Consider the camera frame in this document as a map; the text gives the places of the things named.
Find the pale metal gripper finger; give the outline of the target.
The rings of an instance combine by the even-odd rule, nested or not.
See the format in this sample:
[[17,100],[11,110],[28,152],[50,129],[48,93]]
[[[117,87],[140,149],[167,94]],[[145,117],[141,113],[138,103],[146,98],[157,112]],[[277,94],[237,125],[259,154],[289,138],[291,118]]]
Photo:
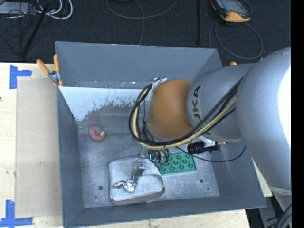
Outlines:
[[143,172],[145,171],[145,164],[144,161],[137,161],[135,168],[135,184],[137,185],[139,178],[142,176]]
[[140,176],[140,164],[138,161],[135,161],[133,166],[132,176],[131,176],[132,185],[134,187],[137,185],[139,176]]

